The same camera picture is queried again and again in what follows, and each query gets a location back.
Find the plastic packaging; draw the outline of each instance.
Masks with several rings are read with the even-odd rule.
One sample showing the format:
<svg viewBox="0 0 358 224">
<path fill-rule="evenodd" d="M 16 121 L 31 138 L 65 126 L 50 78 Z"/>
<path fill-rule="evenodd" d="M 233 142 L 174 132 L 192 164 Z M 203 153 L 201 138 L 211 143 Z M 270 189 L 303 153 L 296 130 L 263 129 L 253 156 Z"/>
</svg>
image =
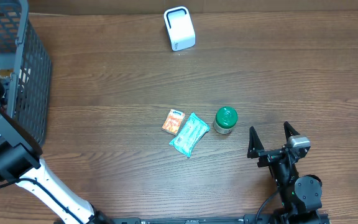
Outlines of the plastic packaging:
<svg viewBox="0 0 358 224">
<path fill-rule="evenodd" d="M 187 157 L 191 156 L 191 152 L 197 142 L 209 131 L 209 126 L 192 113 L 187 119 L 184 127 L 178 136 L 172 139 L 169 145 L 172 145 L 179 152 Z"/>
</svg>

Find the white device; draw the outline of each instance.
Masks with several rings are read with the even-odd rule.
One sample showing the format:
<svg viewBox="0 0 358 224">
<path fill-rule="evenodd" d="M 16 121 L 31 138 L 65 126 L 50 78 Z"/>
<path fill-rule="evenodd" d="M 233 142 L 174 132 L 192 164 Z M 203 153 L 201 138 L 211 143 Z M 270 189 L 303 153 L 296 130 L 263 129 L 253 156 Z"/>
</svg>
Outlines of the white device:
<svg viewBox="0 0 358 224">
<path fill-rule="evenodd" d="M 183 50 L 196 44 L 196 34 L 186 7 L 180 6 L 166 10 L 164 21 L 173 51 Z"/>
<path fill-rule="evenodd" d="M 45 187 L 65 208 L 69 209 L 82 223 L 88 223 L 90 217 L 94 215 L 93 208 L 89 202 L 83 200 L 74 194 L 48 167 L 45 160 L 40 158 L 41 167 L 32 168 L 23 174 L 20 178 L 29 178 L 36 180 L 43 187 Z M 43 191 L 38 185 L 28 181 L 21 181 L 17 183 L 19 187 L 28 190 L 37 196 L 44 204 L 52 209 L 66 224 L 79 224 L 66 211 Z"/>
</svg>

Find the orange snack packet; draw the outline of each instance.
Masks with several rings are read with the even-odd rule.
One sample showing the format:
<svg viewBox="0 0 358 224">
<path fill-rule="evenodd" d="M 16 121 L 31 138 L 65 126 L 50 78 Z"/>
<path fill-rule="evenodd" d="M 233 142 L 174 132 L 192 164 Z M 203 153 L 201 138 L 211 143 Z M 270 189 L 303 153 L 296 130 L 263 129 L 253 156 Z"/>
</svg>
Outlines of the orange snack packet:
<svg viewBox="0 0 358 224">
<path fill-rule="evenodd" d="M 177 110 L 171 110 L 167 119 L 162 126 L 162 129 L 168 133 L 177 135 L 182 121 L 185 119 L 185 114 Z"/>
</svg>

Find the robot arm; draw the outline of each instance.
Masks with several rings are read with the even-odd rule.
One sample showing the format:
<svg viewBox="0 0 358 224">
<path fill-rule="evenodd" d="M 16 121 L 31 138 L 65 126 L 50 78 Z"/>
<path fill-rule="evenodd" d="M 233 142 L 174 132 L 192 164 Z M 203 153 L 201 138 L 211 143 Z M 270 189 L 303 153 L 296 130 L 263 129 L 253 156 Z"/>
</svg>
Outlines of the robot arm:
<svg viewBox="0 0 358 224">
<path fill-rule="evenodd" d="M 94 216 L 94 211 L 89 202 L 74 194 L 48 167 L 43 158 L 39 159 L 40 167 L 32 168 L 20 179 L 31 179 L 39 183 L 29 181 L 16 183 L 19 187 L 28 190 L 37 196 L 44 204 L 52 209 L 66 224 L 85 224 Z M 55 197 L 54 201 L 44 189 Z"/>
<path fill-rule="evenodd" d="M 0 181 L 28 190 L 67 224 L 96 223 L 92 205 L 49 169 L 38 143 L 1 110 L 0 135 Z"/>
<path fill-rule="evenodd" d="M 299 177 L 295 163 L 310 150 L 310 140 L 284 123 L 287 143 L 281 149 L 265 151 L 254 127 L 249 130 L 248 158 L 259 158 L 258 167 L 268 167 L 275 179 L 283 208 L 276 209 L 269 223 L 329 223 L 327 215 L 320 215 L 322 183 L 315 175 Z M 256 219 L 263 209 L 262 205 Z"/>
</svg>

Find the jar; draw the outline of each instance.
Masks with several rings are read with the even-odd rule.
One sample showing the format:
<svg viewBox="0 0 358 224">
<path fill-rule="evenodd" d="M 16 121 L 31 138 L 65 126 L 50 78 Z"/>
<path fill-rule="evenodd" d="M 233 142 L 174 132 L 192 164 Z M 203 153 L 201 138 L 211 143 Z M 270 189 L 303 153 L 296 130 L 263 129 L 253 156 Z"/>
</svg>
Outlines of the jar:
<svg viewBox="0 0 358 224">
<path fill-rule="evenodd" d="M 237 112 L 230 106 L 224 106 L 218 110 L 214 120 L 214 128 L 218 133 L 228 134 L 234 128 L 238 120 Z"/>
</svg>

